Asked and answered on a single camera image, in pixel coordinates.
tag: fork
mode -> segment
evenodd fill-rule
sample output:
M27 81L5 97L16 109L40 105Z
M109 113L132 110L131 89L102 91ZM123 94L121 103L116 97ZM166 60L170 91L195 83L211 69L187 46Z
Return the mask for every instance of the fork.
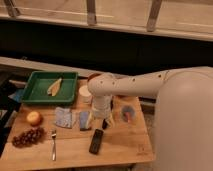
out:
M53 139L53 149L52 149L52 160L56 160L56 145L55 145L55 139L56 139L56 129L52 130L52 139Z

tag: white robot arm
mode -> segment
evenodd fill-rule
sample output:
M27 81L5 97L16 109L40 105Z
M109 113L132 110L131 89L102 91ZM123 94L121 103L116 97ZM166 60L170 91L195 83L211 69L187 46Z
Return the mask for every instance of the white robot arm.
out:
M90 80L88 89L94 98L92 112L102 118L111 116L103 114L109 109L106 99L111 95L156 98L154 171L213 170L212 68L174 69L121 79L106 73Z
M88 89L93 96L126 95L156 99L159 89L172 76L182 72L199 72L213 76L210 67L182 68L117 79L111 73L93 78Z
M114 125L110 106L112 95L140 96L156 99L160 88L167 80L185 72L190 72L191 74L202 73L208 76L213 75L212 68L196 67L165 70L120 79L115 78L111 73L104 73L92 78L88 82L88 90L93 95L93 101L87 127L89 127L94 118L106 119L109 125Z

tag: snack package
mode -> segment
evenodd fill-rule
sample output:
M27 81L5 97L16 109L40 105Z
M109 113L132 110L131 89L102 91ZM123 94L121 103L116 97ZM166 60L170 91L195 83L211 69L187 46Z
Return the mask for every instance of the snack package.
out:
M72 128L72 113L69 108L61 108L57 107L55 109L55 125L64 127L64 128Z

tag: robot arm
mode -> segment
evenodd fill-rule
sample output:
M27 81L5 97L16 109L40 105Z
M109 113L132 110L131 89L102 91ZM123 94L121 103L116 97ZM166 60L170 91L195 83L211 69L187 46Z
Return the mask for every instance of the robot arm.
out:
M93 95L92 110L87 126L94 118L106 119L109 125L114 125L111 105L112 95L139 96L156 99L163 85L180 73L201 73L208 77L213 76L213 70L209 67L182 68L165 70L150 74L130 76L117 79L111 73L104 73L92 78L88 82L88 90Z
M196 67L154 72L138 76L117 79L111 73L105 73L88 82L93 96L125 95L156 99L159 89L172 76L181 72L200 72L211 75L212 68Z

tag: food item in tray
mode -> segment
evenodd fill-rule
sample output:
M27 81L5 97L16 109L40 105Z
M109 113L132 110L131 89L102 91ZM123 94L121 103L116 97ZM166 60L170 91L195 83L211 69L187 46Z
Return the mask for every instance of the food item in tray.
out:
M51 96L55 96L61 87L61 82L62 82L62 78L59 78L53 84L51 84L47 90L47 94Z
M42 116L39 112L37 111L32 111L30 113L28 113L27 115L27 122L31 125L31 126L37 126L41 123L42 121Z
M36 144L45 134L44 128L38 127L22 132L19 136L12 139L12 144L15 147L27 147Z

